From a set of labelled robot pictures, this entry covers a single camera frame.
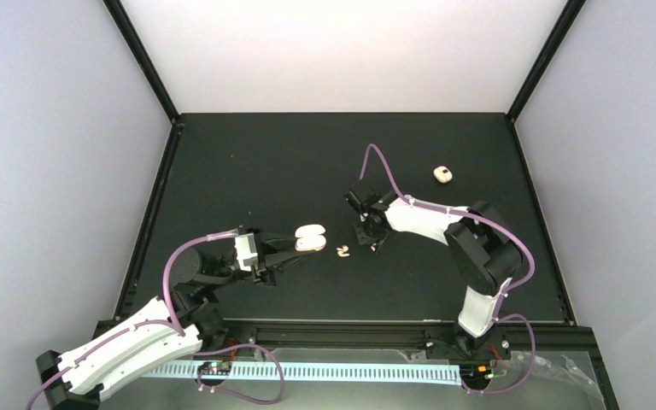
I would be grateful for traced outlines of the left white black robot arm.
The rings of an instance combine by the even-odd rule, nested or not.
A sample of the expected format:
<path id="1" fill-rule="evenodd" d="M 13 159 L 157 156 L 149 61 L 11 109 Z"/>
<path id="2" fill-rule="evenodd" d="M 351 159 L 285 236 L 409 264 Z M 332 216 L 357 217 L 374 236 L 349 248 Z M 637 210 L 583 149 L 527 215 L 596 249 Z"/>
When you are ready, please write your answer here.
<path id="1" fill-rule="evenodd" d="M 50 409 L 97 409 L 115 392 L 150 371 L 184 356 L 233 357 L 266 348 L 232 341 L 214 292 L 251 281 L 273 285 L 275 275 L 322 250 L 322 225 L 304 225 L 291 235 L 237 228 L 191 239 L 169 256 L 161 294 L 117 321 L 88 343 L 36 359 L 41 384 L 26 408 L 43 397 Z"/>

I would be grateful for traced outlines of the pink earbuds charging case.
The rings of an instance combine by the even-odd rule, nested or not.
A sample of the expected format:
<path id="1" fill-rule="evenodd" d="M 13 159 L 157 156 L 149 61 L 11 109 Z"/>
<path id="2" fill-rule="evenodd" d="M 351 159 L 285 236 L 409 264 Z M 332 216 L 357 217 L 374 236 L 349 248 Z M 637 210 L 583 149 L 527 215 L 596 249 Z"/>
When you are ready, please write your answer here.
<path id="1" fill-rule="evenodd" d="M 303 225 L 295 231 L 295 249 L 299 252 L 320 251 L 327 243 L 326 229 L 320 224 Z"/>

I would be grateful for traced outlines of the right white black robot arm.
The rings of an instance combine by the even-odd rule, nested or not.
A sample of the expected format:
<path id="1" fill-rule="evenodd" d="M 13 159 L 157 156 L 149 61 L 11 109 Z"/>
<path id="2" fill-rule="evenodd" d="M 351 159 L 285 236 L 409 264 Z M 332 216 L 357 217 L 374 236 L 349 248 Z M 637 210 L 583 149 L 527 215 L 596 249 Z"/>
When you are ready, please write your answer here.
<path id="1" fill-rule="evenodd" d="M 466 282 L 466 295 L 452 335 L 454 350 L 472 358 L 487 345 L 486 334 L 521 267 L 534 270 L 528 247 L 486 202 L 457 207 L 421 201 L 395 190 L 381 194 L 360 180 L 344 196 L 359 215 L 353 223 L 361 245 L 377 251 L 392 233 L 407 232 L 448 247 Z"/>

